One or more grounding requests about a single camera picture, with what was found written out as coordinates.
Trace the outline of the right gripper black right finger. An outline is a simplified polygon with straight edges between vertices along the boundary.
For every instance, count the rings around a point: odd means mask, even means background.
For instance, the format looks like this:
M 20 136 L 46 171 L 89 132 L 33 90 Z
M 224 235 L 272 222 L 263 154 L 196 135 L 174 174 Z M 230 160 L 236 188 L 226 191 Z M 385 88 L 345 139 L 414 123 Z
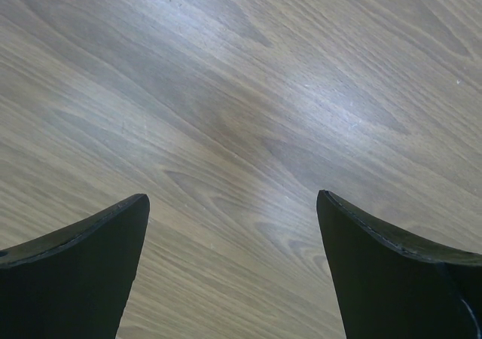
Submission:
M 479 338 L 481 256 L 321 190 L 316 203 L 347 338 Z

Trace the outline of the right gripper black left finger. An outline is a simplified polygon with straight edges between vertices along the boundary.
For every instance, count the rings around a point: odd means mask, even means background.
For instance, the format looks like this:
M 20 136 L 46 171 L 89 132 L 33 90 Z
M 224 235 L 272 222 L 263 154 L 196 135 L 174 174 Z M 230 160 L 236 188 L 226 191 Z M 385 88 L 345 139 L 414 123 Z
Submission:
M 145 240 L 150 202 L 134 194 L 1 250 L 3 338 L 114 338 Z

